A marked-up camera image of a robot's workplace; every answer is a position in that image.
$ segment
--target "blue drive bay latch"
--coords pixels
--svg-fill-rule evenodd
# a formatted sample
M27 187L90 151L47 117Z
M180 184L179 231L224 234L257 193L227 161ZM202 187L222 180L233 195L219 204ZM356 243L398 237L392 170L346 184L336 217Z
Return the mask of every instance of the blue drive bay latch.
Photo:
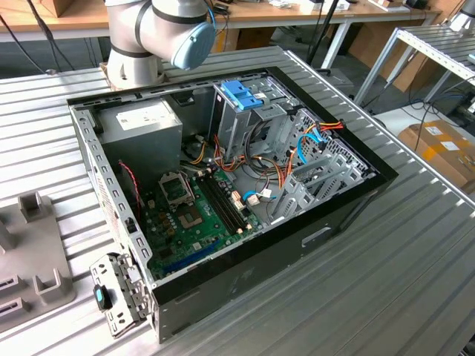
M232 80L230 82L224 82L221 85L221 89L226 95L237 104L241 110L249 110L253 108L259 108L263 105L263 101L256 99L251 90L246 88L238 80Z

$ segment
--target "table leg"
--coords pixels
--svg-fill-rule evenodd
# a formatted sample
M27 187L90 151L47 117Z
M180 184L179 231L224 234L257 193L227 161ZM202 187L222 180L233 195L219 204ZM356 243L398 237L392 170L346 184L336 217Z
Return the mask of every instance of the table leg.
M412 48L411 46L407 46L406 51L402 54L401 58L398 60L391 74L387 77L386 82L391 83L399 75L399 71L406 64L406 62L409 60L409 57L412 56L414 52L416 52L414 48Z
M435 15L430 14L421 24L421 26L429 26L432 24L433 20L436 18ZM407 46L406 51L402 54L401 58L399 59L397 65L394 67L393 71L391 74L387 77L387 82L391 83L395 77L399 74L399 71L401 70L402 66L406 63L406 61L409 59L412 54L416 52L414 48L411 46Z
M354 102L357 105L360 105L365 96L367 95L368 91L370 90L371 86L373 85L374 81L376 80L376 77L379 74L379 71L381 70L382 66L384 63L387 61L389 58L389 55L394 49L394 46L397 43L398 40L398 33L399 29L396 28L389 38L389 41L387 41L387 44L384 46L383 51L379 55L378 59L376 60L376 63L374 64L373 68L369 72L368 76L364 80L363 85L361 86L358 94L356 95L356 98Z
M445 81L448 79L449 76L451 76L452 72L450 72L449 70L447 70L444 75L442 76L441 79L439 79L439 81L433 86L433 88L430 90L429 94L425 97L425 102L429 102L434 95L437 94L437 92L439 91L440 87L443 86L443 84L445 83Z
M335 37L328 49L327 55L325 56L324 63L321 65L323 69L332 67L333 61L335 60L338 51L340 50L341 44L343 43L344 37L347 35L348 30L350 29L351 22L347 21L338 26Z

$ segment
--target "wooden table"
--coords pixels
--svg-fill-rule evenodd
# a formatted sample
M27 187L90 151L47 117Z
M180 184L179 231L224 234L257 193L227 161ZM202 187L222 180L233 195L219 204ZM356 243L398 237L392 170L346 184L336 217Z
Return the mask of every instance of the wooden table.
M278 27L315 24L318 12L304 14L298 5L292 9L278 9L267 3L238 2L230 4L229 29L243 29L253 27ZM11 10L2 10L0 13L11 26L21 41L34 41L45 39L38 25L29 13L20 13ZM412 10L409 13L387 13L377 6L360 0L358 4L350 6L347 11L336 12L330 23L339 24L335 37L332 41L323 67L331 67L333 60L346 36L350 25L356 22L388 22L401 20L424 19L424 24L430 24L439 13L438 10ZM321 16L321 23L326 14ZM226 21L222 16L217 16L217 27L223 28ZM44 18L47 25L53 31L56 39L71 39L84 37L108 36L107 11L102 0L77 0L59 18ZM237 40L237 35L229 34L228 40ZM0 42L12 41L4 27L0 26ZM234 49L223 46L226 50Z

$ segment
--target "slotted aluminum surface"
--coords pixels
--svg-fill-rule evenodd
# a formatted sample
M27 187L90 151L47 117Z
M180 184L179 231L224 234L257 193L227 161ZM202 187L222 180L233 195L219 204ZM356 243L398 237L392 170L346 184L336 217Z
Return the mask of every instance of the slotted aluminum surface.
M277 65L398 172L350 230L159 345L143 324L114 340L89 265L114 244L64 98L109 91L99 70L0 82L0 205L53 200L77 298L0 334L0 355L456 355L475 332L474 204L278 47L212 55L172 80Z
M475 30L462 36L444 25L403 27L398 38L460 78L475 76L475 64L468 61L468 55L475 53Z

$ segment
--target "side panel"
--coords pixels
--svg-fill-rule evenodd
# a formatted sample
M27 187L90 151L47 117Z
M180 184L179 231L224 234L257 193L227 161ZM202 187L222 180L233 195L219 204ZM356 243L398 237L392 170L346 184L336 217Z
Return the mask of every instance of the side panel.
M378 196L377 193L384 189L385 187L381 187L378 191L352 201L327 215L324 219L315 221L306 228L296 231L279 243L225 270L191 291L159 305L155 317L155 329L160 342L162 343L191 324L203 319L230 300L262 283L316 250L326 241L331 240L343 230L343 224L346 228L349 225L347 221L358 216L364 207ZM159 300L160 287L153 290L153 292Z

